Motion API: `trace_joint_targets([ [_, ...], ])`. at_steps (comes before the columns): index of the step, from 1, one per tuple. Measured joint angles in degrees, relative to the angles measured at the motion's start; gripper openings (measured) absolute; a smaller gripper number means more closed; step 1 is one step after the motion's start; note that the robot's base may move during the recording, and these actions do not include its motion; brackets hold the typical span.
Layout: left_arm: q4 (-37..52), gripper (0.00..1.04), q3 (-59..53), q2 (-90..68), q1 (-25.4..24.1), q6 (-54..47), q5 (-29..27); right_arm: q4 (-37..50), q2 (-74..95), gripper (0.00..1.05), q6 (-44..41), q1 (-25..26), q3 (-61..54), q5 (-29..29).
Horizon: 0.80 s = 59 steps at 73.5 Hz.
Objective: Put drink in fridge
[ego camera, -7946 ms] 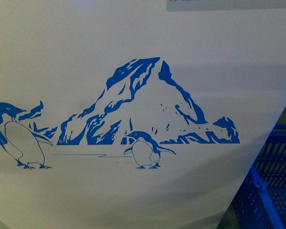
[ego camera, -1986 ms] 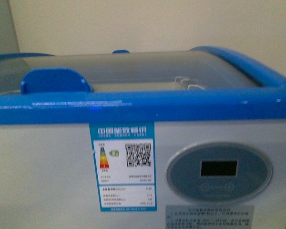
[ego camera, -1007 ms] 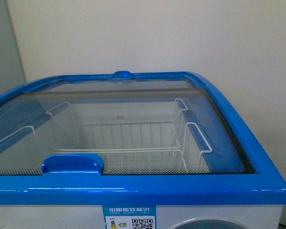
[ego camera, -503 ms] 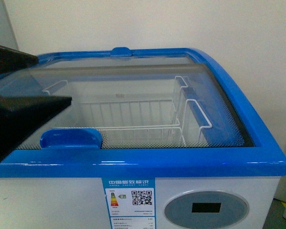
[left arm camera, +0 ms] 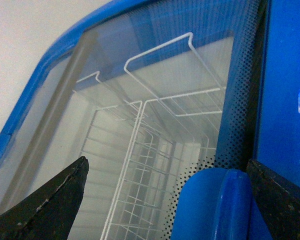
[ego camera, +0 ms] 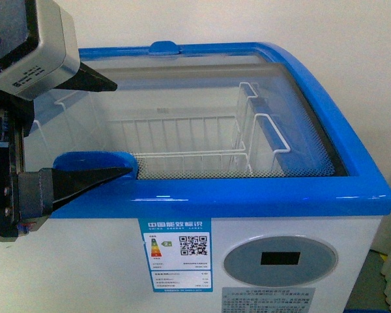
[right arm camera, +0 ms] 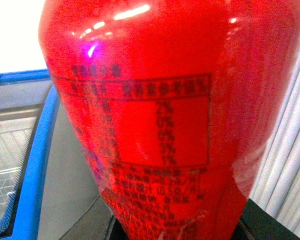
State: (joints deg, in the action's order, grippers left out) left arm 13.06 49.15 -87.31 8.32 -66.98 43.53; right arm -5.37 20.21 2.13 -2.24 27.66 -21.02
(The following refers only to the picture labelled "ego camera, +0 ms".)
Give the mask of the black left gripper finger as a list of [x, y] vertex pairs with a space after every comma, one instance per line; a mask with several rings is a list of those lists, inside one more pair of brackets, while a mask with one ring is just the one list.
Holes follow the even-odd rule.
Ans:
[[58, 85], [57, 89], [88, 92], [108, 92], [116, 91], [117, 84], [81, 62], [77, 73], [69, 80]]

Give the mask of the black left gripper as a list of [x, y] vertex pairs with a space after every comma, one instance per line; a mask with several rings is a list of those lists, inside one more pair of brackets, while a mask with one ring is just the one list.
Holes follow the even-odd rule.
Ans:
[[0, 90], [0, 241], [39, 229], [42, 219], [82, 194], [122, 177], [132, 168], [26, 172], [24, 138], [35, 118], [34, 103]]

